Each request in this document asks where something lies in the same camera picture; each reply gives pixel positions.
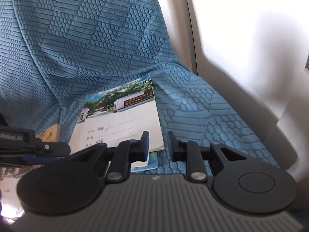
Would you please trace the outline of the blue textured sofa cover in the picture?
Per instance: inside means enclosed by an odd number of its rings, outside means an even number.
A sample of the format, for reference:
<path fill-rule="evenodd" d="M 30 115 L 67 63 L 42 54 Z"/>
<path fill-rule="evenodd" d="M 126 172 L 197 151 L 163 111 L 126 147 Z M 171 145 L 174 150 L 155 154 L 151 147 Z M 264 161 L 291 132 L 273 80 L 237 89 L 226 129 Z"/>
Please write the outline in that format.
<path fill-rule="evenodd" d="M 68 142 L 87 95 L 150 75 L 163 135 L 277 162 L 175 55 L 158 0 L 1 0 L 1 125 Z"/>

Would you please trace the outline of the brown antique painting book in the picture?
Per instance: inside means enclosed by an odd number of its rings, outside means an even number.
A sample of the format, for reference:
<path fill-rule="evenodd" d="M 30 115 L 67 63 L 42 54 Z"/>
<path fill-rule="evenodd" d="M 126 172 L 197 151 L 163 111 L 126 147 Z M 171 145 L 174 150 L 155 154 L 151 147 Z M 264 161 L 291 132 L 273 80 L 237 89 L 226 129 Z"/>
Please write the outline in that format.
<path fill-rule="evenodd" d="M 60 136 L 61 126 L 54 124 L 47 128 L 45 131 L 37 134 L 36 137 L 41 139 L 43 142 L 58 142 Z"/>

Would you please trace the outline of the scenic photo envelope bottom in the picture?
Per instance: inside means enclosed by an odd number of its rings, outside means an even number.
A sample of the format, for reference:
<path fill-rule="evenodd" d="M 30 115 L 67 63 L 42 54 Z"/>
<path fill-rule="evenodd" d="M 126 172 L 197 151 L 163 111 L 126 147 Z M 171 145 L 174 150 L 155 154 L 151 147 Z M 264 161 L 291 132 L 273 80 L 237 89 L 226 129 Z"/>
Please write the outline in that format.
<path fill-rule="evenodd" d="M 157 152 L 150 152 L 147 162 L 135 162 L 132 164 L 131 173 L 144 172 L 158 168 Z"/>

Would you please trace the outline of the scenic photo envelope top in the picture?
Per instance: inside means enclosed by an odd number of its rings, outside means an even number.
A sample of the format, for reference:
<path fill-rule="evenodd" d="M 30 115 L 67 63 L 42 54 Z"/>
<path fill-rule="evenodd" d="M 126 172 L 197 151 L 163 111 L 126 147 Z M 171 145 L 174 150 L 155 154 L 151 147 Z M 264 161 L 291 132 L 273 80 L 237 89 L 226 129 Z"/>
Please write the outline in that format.
<path fill-rule="evenodd" d="M 1 167 L 1 215 L 9 223 L 13 223 L 25 213 L 16 189 L 20 178 L 30 171 L 30 166 L 23 166 L 22 168 Z"/>

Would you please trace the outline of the scenic photo envelope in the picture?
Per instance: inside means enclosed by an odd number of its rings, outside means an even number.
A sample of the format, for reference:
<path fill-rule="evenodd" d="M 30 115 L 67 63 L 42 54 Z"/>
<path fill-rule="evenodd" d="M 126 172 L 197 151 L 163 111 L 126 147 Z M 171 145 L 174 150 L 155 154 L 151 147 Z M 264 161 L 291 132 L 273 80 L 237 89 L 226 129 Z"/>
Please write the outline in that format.
<path fill-rule="evenodd" d="M 135 162 L 132 164 L 131 173 L 144 172 L 158 168 L 157 152 L 150 152 L 147 162 Z"/>
<path fill-rule="evenodd" d="M 90 94 L 69 141 L 73 153 L 97 143 L 116 147 L 149 133 L 149 151 L 164 149 L 150 75 L 124 85 Z"/>
<path fill-rule="evenodd" d="M 1 167 L 1 215 L 9 223 L 13 223 L 25 213 L 16 189 L 20 178 L 30 171 L 30 166 L 23 166 L 22 168 Z"/>

